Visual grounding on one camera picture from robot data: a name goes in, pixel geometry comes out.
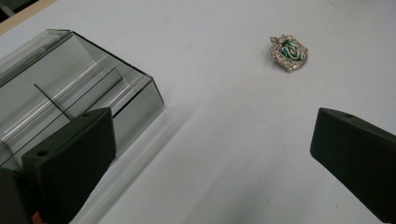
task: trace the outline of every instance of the brooch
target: brooch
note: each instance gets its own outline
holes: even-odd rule
[[[292,35],[282,35],[279,38],[271,36],[271,55],[288,72],[299,69],[308,58],[308,48],[293,38]]]

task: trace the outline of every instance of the clear acrylic container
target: clear acrylic container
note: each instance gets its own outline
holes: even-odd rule
[[[111,107],[118,155],[163,108],[154,79],[83,36],[47,30],[0,61],[0,165],[79,114]]]

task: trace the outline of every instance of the white table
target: white table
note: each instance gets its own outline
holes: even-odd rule
[[[393,0],[58,0],[1,35],[0,57],[71,29],[163,94],[74,223],[373,224],[309,148],[320,107],[396,133],[395,20]],[[309,48],[293,73],[269,53],[282,34]]]

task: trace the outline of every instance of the jewelry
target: jewelry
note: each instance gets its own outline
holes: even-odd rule
[[[288,72],[299,69],[308,58],[308,49],[293,38],[292,35],[282,35],[280,38],[271,36],[271,55]]]

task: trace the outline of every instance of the dark object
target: dark object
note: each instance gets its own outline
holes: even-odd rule
[[[353,115],[321,108],[311,155],[382,222],[396,223],[396,136]]]
[[[0,205],[12,210],[1,223],[29,223],[37,210],[45,222],[70,222],[115,155],[111,109],[78,116],[25,153],[23,170],[1,169]]]

